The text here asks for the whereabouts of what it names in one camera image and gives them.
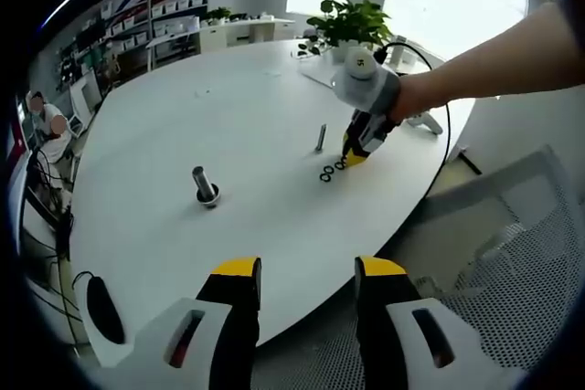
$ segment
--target metal bolt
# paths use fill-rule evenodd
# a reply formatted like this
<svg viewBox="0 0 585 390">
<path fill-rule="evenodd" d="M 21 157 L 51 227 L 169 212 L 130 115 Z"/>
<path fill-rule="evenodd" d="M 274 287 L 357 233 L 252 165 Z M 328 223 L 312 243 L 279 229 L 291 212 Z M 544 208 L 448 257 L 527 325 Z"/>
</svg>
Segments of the metal bolt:
<svg viewBox="0 0 585 390">
<path fill-rule="evenodd" d="M 324 123 L 321 125 L 321 131 L 319 132 L 319 140 L 317 141 L 317 146 L 314 150 L 317 153 L 320 153 L 323 150 L 323 142 L 325 141 L 325 133 L 327 132 L 327 124 Z"/>
<path fill-rule="evenodd" d="M 197 188 L 199 188 L 199 192 L 201 193 L 201 197 L 204 201 L 211 201 L 216 197 L 216 191 L 213 189 L 211 182 L 207 179 L 205 175 L 205 171 L 203 170 L 203 166 L 196 166 L 193 168 L 193 180 L 195 180 L 195 184 Z"/>
</svg>

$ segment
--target person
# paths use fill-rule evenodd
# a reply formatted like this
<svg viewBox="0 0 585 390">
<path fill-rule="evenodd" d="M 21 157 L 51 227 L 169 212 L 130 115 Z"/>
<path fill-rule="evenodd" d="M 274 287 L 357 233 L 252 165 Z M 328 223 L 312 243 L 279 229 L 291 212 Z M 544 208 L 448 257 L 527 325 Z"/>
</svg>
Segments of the person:
<svg viewBox="0 0 585 390">
<path fill-rule="evenodd" d="M 435 70 L 400 78 L 395 122 L 460 98 L 559 90 L 585 83 L 582 11 L 558 2 Z"/>
<path fill-rule="evenodd" d="M 63 210 L 71 199 L 70 191 L 63 185 L 67 180 L 67 166 L 62 159 L 71 141 L 67 119 L 55 105 L 45 102 L 40 91 L 27 94 L 27 106 L 43 142 L 37 153 L 42 178 L 58 192 L 60 206 L 53 208 Z"/>
</svg>

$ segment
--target plant pot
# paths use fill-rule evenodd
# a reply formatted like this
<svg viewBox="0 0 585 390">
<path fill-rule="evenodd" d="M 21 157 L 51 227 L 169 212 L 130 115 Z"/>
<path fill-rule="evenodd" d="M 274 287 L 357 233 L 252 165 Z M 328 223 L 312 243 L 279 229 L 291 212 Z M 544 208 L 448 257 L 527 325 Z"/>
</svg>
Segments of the plant pot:
<svg viewBox="0 0 585 390">
<path fill-rule="evenodd" d="M 209 20 L 210 26 L 220 26 L 220 25 L 224 25 L 225 23 L 226 23 L 225 18 L 214 18 L 212 20 Z"/>
<path fill-rule="evenodd" d="M 333 57 L 334 63 L 345 62 L 346 56 L 347 56 L 347 50 L 350 47 L 356 47 L 356 46 L 359 46 L 359 43 L 357 42 L 357 40 L 349 40 L 349 41 L 342 40 L 342 41 L 340 41 L 338 47 L 333 47 L 331 49 L 331 55 Z"/>
</svg>

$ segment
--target round table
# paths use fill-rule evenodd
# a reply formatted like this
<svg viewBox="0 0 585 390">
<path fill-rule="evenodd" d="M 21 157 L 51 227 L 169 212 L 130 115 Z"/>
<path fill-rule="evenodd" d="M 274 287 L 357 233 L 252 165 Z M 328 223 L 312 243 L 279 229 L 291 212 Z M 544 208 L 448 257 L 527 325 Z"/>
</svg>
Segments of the round table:
<svg viewBox="0 0 585 390">
<path fill-rule="evenodd" d="M 259 343 L 268 341 L 351 279 L 355 256 L 377 253 L 425 195 L 445 153 L 444 109 L 432 112 L 443 135 L 402 124 L 364 163 L 319 179 L 339 159 L 353 109 L 300 73 L 297 43 L 187 58 L 103 103 L 80 161 L 70 237 L 72 276 L 104 279 L 126 331 L 124 345 L 97 331 L 81 277 L 75 292 L 102 365 L 120 362 L 146 323 L 195 298 L 230 258 L 261 257 Z M 325 64 L 315 69 L 327 77 Z M 472 107 L 451 105 L 451 146 Z M 197 165 L 220 188 L 213 210 L 196 200 Z"/>
</svg>

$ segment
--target desk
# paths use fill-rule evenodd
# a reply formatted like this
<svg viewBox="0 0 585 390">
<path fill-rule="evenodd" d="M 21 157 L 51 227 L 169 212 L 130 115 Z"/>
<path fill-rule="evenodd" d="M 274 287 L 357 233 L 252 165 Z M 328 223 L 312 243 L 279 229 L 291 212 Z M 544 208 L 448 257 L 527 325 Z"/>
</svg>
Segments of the desk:
<svg viewBox="0 0 585 390">
<path fill-rule="evenodd" d="M 246 45 L 186 58 L 114 90 L 81 157 L 70 237 L 72 276 L 102 276 L 126 330 L 116 345 L 75 293 L 93 350 L 117 364 L 135 334 L 183 297 L 196 297 L 230 258 L 262 259 L 260 343 L 290 327 L 354 275 L 422 199 L 445 153 L 402 124 L 359 166 L 319 180 L 339 158 L 353 109 L 291 58 L 296 41 Z M 451 106 L 453 147 L 474 100 Z M 445 109 L 432 112 L 446 127 Z M 320 127 L 328 125 L 321 154 Z M 221 191 L 207 211 L 191 170 Z"/>
<path fill-rule="evenodd" d="M 148 51 L 148 61 L 147 67 L 148 71 L 150 72 L 154 66 L 154 57 L 153 52 L 154 48 L 158 45 L 163 43 L 168 43 L 173 40 L 177 40 L 183 37 L 189 37 L 194 34 L 199 34 L 201 31 L 212 30 L 212 29 L 226 29 L 234 26 L 275 26 L 276 24 L 293 24 L 294 20 L 286 20 L 284 18 L 274 18 L 273 20 L 266 20 L 266 19 L 253 19 L 253 20 L 239 20 L 237 22 L 228 22 L 223 25 L 216 25 L 216 26 L 203 26 L 199 29 L 193 31 L 186 31 L 179 34 L 166 34 L 161 37 L 155 37 L 152 41 L 146 45 L 146 50 Z"/>
</svg>

